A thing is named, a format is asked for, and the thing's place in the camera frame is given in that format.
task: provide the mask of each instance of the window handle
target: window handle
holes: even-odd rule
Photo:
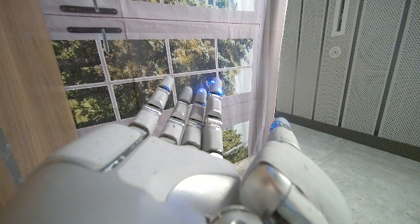
[[[102,28],[102,41],[104,42],[104,52],[110,53],[110,46],[108,45],[108,40],[106,39],[106,32],[104,28]]]
[[[93,7],[94,7],[94,10],[95,10],[96,12],[99,12],[98,2],[97,2],[96,0],[92,0],[92,2],[93,2]]]

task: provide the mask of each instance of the robot finger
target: robot finger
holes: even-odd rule
[[[177,105],[175,106],[171,117],[165,124],[159,138],[175,145],[179,145],[182,130],[184,129],[184,121],[186,119],[188,107],[191,103],[191,98],[192,89],[189,86],[186,86],[182,89]]]
[[[142,107],[129,126],[133,129],[141,129],[145,131],[147,135],[151,135],[158,124],[159,117],[162,115],[162,110],[165,108],[173,85],[173,78],[171,76],[165,76],[156,87],[152,97]]]
[[[223,158],[222,141],[222,81],[213,78],[209,83],[209,94],[205,108],[201,149]]]
[[[192,104],[188,123],[185,127],[181,145],[190,145],[201,149],[201,128],[203,126],[206,102],[207,91],[205,89],[198,89],[194,103]]]

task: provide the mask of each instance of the blue led light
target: blue led light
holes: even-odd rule
[[[223,91],[222,91],[222,89],[221,89],[221,88],[218,88],[218,89],[217,89],[217,92],[219,93],[219,96],[220,96],[220,97],[223,95]]]

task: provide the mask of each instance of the gray floor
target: gray floor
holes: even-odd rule
[[[303,153],[343,192],[354,223],[420,223],[420,162],[291,126]],[[238,164],[240,173],[248,165]]]

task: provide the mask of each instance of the printed window curtain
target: printed window curtain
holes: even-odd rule
[[[261,148],[274,115],[286,0],[96,0],[99,13],[93,0],[40,2],[79,136],[127,125],[170,75],[175,88],[158,134],[184,86],[206,88],[217,76],[226,158]]]

